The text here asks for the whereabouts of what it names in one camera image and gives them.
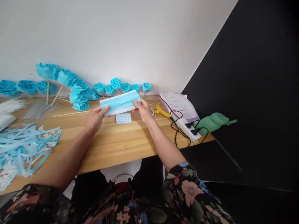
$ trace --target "yellow glue gun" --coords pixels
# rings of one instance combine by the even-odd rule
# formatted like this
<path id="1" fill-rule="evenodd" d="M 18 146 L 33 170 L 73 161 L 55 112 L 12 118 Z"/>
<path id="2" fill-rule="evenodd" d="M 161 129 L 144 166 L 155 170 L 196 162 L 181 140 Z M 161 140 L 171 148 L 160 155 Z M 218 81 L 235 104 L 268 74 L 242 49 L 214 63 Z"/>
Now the yellow glue gun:
<path id="1" fill-rule="evenodd" d="M 154 111 L 155 114 L 162 114 L 164 117 L 171 118 L 171 114 L 162 110 L 160 103 L 158 102 Z"/>

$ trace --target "surgical face mask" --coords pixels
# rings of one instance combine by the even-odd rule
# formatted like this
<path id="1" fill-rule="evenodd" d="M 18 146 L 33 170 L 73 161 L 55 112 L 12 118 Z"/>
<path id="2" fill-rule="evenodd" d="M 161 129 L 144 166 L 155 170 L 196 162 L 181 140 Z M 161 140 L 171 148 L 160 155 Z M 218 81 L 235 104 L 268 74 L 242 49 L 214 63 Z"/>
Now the surgical face mask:
<path id="1" fill-rule="evenodd" d="M 139 94 L 136 90 L 114 96 L 108 99 L 100 100 L 101 107 L 104 108 L 106 105 L 110 106 L 110 109 L 105 114 L 106 116 L 120 114 L 129 110 L 136 109 L 133 104 L 133 100 L 141 102 Z"/>

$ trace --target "wooden table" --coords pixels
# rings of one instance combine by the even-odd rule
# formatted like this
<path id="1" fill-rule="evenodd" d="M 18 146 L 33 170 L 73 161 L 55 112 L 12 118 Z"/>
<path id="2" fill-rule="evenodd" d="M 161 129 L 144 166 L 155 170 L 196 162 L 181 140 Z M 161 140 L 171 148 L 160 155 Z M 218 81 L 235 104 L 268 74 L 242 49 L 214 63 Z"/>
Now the wooden table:
<path id="1" fill-rule="evenodd" d="M 155 103 L 151 105 L 151 109 L 154 109 L 158 101 L 156 97 L 152 96 L 152 98 L 155 99 Z M 27 99 L 26 101 L 35 102 L 38 100 L 45 99 Z M 88 117 L 88 112 L 61 117 L 53 117 L 55 115 L 77 112 L 72 108 L 72 104 L 70 104 L 69 102 L 65 102 L 59 99 L 57 99 L 57 102 L 59 102 L 61 106 L 50 113 L 44 120 L 22 121 L 34 122 L 36 123 L 37 127 L 44 125 L 45 130 L 57 127 L 61 127 L 62 129 L 62 134 L 57 146 L 53 148 L 53 152 L 44 162 L 43 166 L 59 157 L 63 149 L 65 149 L 68 144 L 70 144 L 71 141 L 77 136 L 77 134 L 79 134 L 79 132 L 83 129 Z M 89 104 L 90 108 L 95 108 L 99 105 L 99 102 L 90 101 Z M 22 117 L 30 107 L 31 106 L 28 105 L 26 109 L 21 109 L 20 111 L 13 113 L 13 115 L 18 117 L 18 120 L 16 120 L 14 124 L 20 123 Z M 100 130 L 93 138 L 92 144 L 85 153 L 85 156 L 78 170 L 78 174 L 115 166 L 121 163 L 142 159 L 157 154 L 154 142 L 146 125 L 141 120 L 139 113 L 131 112 L 131 117 L 132 123 L 129 124 L 116 124 L 115 115 L 111 116 L 110 118 L 105 117 L 103 119 Z M 173 141 L 175 131 L 170 127 L 171 120 L 162 115 L 157 115 L 156 121 L 158 122 L 164 133 Z M 209 134 L 204 142 L 213 140 L 214 138 Z M 184 148 L 188 146 L 189 140 L 183 137 L 181 134 L 178 134 L 177 144 L 179 148 Z M 0 194 L 20 190 L 30 181 L 31 178 L 32 176 L 26 179 L 22 176 L 16 176 L 12 183 L 6 188 L 6 190 L 0 192 Z"/>

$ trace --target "green plastic item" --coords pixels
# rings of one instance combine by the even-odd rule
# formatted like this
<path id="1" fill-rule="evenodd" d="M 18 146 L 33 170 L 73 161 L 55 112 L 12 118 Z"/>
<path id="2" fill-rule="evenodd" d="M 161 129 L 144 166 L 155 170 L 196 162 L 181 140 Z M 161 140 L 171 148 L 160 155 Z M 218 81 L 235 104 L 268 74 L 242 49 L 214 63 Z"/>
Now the green plastic item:
<path id="1" fill-rule="evenodd" d="M 236 123 L 237 120 L 232 120 L 226 116 L 224 116 L 221 113 L 213 113 L 210 116 L 207 116 L 199 121 L 199 124 L 197 125 L 196 129 L 203 128 L 199 131 L 200 135 L 206 135 L 207 130 L 204 128 L 207 128 L 209 130 L 209 133 L 218 130 L 223 125 L 231 125 L 233 123 Z"/>

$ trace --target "hand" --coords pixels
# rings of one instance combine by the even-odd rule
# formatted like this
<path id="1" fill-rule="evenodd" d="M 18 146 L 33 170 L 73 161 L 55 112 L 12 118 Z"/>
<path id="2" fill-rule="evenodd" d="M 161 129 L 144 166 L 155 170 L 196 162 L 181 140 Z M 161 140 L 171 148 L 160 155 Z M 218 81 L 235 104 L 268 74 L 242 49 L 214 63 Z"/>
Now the hand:
<path id="1" fill-rule="evenodd" d="M 107 113 L 109 108 L 110 107 L 107 105 L 103 109 L 101 108 L 101 106 L 92 109 L 89 112 L 88 120 L 85 125 L 85 130 L 92 132 L 93 134 L 96 134 L 97 131 L 100 129 L 104 115 L 105 113 Z"/>
<path id="2" fill-rule="evenodd" d="M 138 111 L 140 113 L 141 119 L 143 120 L 144 123 L 150 121 L 153 119 L 152 112 L 150 110 L 150 105 L 142 98 L 141 99 L 141 104 L 133 100 L 133 104 L 137 107 L 137 109 L 134 109 L 133 111 Z"/>

